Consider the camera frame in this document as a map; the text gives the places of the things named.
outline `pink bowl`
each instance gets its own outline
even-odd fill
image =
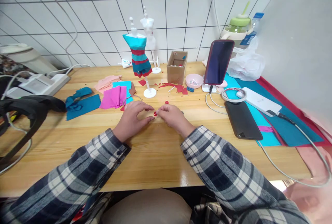
[[[198,85],[190,84],[191,80],[195,80]],[[186,84],[192,89],[197,89],[203,84],[203,77],[196,73],[188,74],[186,77]]]

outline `white tile wall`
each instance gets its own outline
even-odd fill
[[[213,0],[59,0],[78,31],[69,47],[73,64],[118,65],[130,58],[123,34],[130,31],[129,17],[144,33],[140,19],[146,6],[154,18],[155,56],[167,63],[171,50],[185,50],[189,61],[206,59],[210,44],[219,38]],[[216,0],[221,29],[241,13],[252,17],[270,0]],[[26,43],[57,67],[69,66],[65,48],[75,29],[54,0],[0,0],[0,43]],[[150,50],[146,51],[149,59]]]

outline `dress form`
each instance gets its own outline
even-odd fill
[[[140,20],[140,22],[143,25],[143,29],[144,32],[146,34],[146,45],[149,49],[151,49],[152,52],[152,60],[153,60],[153,64],[154,64],[154,68],[152,68],[152,73],[160,73],[162,70],[161,68],[159,68],[159,64],[156,64],[156,59],[155,59],[155,55],[154,55],[154,50],[156,49],[156,39],[153,36],[153,23],[154,20],[152,18],[149,18],[148,14],[146,13],[146,8],[145,6],[143,6],[144,8],[144,18]]]
[[[129,20],[131,21],[131,29],[130,29],[131,33],[127,34],[126,36],[133,37],[133,38],[138,38],[138,39],[146,39],[146,36],[144,36],[142,34],[139,34],[137,32],[137,28],[135,28],[134,23],[133,23],[133,18],[130,17]],[[146,86],[147,86],[147,89],[144,91],[144,96],[146,98],[152,98],[152,97],[154,97],[157,94],[157,91],[154,88],[150,88],[147,76],[144,76],[144,78],[145,78]]]

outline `left hand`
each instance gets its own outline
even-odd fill
[[[155,119],[154,117],[147,117],[143,120],[137,119],[137,115],[141,111],[154,110],[152,106],[142,101],[132,101],[125,106],[124,110],[119,123],[113,129],[113,134],[122,143],[137,134],[144,126]]]

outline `white power bank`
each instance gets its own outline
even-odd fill
[[[250,90],[247,87],[242,88],[243,90],[246,91],[247,93],[247,98],[246,98],[246,102],[250,105],[252,105],[253,107],[257,108],[258,110],[260,110],[261,112],[265,113],[266,115],[268,115],[269,117],[273,117],[274,115],[271,115],[268,111],[272,111],[275,114],[277,114],[280,110],[281,110],[281,106],[274,103],[273,101],[263,97],[262,95],[254,92],[253,90]],[[238,96],[239,98],[242,98],[242,93],[241,92],[237,92],[236,96]]]

